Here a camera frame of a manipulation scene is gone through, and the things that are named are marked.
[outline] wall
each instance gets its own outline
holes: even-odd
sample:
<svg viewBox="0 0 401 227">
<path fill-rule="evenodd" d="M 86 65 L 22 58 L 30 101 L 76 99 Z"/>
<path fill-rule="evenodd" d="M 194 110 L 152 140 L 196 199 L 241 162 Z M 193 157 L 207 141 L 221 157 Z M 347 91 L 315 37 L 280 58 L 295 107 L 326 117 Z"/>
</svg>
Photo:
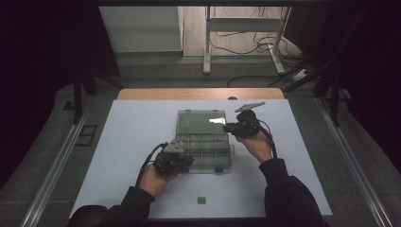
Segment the wall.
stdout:
<svg viewBox="0 0 401 227">
<path fill-rule="evenodd" d="M 181 7 L 100 7 L 115 53 L 182 51 Z"/>
</svg>

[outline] white surface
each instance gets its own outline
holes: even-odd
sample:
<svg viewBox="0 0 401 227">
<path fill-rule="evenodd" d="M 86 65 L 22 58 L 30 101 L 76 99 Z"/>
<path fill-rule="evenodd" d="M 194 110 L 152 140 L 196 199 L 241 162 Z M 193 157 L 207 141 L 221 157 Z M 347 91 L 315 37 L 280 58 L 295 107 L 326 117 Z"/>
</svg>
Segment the white surface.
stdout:
<svg viewBox="0 0 401 227">
<path fill-rule="evenodd" d="M 113 51 L 182 51 L 182 7 L 99 7 Z"/>
<path fill-rule="evenodd" d="M 286 160 L 288 173 L 309 188 L 322 214 L 331 215 L 288 101 L 264 101 L 266 105 L 253 110 L 269 124 L 278 157 Z M 72 214 L 83 205 L 119 204 L 148 154 L 175 137 L 178 110 L 223 110 L 227 122 L 236 122 L 234 110 L 243 104 L 243 100 L 115 101 Z M 229 139 L 235 155 L 228 173 L 180 175 L 151 205 L 149 218 L 264 217 L 266 180 L 259 164 L 232 135 Z M 198 197 L 206 197 L 206 204 L 198 204 Z"/>
</svg>

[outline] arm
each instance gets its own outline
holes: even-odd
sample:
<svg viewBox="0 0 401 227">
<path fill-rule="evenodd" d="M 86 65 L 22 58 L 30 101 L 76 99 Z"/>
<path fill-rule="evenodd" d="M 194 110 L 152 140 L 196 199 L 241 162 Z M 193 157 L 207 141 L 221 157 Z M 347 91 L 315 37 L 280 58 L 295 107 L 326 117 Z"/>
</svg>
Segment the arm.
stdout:
<svg viewBox="0 0 401 227">
<path fill-rule="evenodd" d="M 148 165 L 139 188 L 131 186 L 121 204 L 110 208 L 96 227 L 144 226 L 148 220 L 150 204 L 176 176 L 161 177 L 153 164 Z"/>
<path fill-rule="evenodd" d="M 237 137 L 261 164 L 268 187 L 265 212 L 271 226 L 327 226 L 313 195 L 296 177 L 288 176 L 283 159 L 272 159 L 270 144 L 260 131 L 257 135 Z"/>
</svg>

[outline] left hand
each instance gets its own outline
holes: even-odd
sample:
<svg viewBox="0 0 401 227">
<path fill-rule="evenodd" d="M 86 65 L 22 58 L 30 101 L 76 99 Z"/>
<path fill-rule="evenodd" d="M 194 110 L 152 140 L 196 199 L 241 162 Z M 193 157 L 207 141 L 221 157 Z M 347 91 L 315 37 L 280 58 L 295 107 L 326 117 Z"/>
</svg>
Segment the left hand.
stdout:
<svg viewBox="0 0 401 227">
<path fill-rule="evenodd" d="M 141 182 L 139 183 L 139 188 L 149 192 L 154 198 L 159 196 L 167 184 L 174 180 L 178 174 L 171 175 L 169 177 L 162 177 L 160 176 L 156 169 L 154 168 L 153 164 L 149 164 L 142 175 Z"/>
</svg>

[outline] black sleeve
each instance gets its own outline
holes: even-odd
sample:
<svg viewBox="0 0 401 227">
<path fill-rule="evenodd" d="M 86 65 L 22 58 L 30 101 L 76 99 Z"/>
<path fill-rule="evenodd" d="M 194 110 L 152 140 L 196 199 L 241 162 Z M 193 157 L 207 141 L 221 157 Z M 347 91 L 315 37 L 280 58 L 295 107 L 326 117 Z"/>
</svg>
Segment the black sleeve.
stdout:
<svg viewBox="0 0 401 227">
<path fill-rule="evenodd" d="M 145 190 L 130 187 L 120 205 L 113 206 L 96 227 L 144 226 L 154 198 Z"/>
<path fill-rule="evenodd" d="M 288 176 L 283 159 L 260 165 L 268 186 L 265 211 L 269 226 L 327 226 L 313 195 L 294 176 Z"/>
</svg>

